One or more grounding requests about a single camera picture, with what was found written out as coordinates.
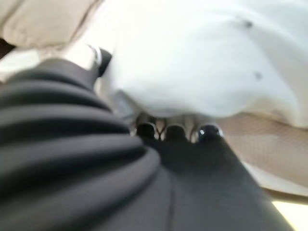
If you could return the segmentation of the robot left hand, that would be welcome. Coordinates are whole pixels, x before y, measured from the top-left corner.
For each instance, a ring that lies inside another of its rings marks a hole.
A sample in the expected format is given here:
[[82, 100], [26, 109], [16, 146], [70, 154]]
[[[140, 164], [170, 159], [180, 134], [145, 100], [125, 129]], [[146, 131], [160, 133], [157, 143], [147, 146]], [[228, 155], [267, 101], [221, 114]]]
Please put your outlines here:
[[48, 59], [0, 86], [3, 231], [290, 231], [215, 125], [128, 125], [94, 92], [112, 58]]

